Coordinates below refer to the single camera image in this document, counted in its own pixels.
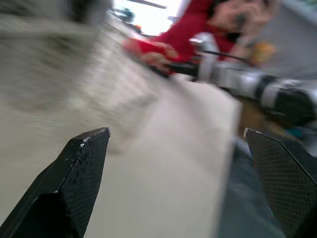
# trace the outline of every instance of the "human hand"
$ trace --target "human hand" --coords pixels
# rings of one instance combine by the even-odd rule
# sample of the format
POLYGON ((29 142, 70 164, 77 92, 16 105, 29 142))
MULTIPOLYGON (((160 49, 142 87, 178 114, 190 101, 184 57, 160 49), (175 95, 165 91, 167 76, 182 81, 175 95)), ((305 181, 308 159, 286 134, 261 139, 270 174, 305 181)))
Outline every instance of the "human hand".
POLYGON ((254 0, 247 5, 247 23, 242 29, 244 37, 255 38, 261 29, 273 18, 278 0, 270 0, 266 6, 263 0, 254 0))
POLYGON ((157 69, 168 72, 169 69, 166 66, 170 61, 165 57, 165 55, 157 52, 148 52, 141 56, 141 60, 147 64, 156 67, 157 69))

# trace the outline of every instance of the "red sleeve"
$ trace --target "red sleeve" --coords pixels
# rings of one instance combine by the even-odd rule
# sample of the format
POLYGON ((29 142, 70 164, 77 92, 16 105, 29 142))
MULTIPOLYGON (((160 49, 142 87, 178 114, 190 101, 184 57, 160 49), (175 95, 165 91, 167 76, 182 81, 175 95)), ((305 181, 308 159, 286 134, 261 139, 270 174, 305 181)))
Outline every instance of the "red sleeve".
POLYGON ((183 16, 192 13, 207 14, 213 0, 191 0, 183 16))

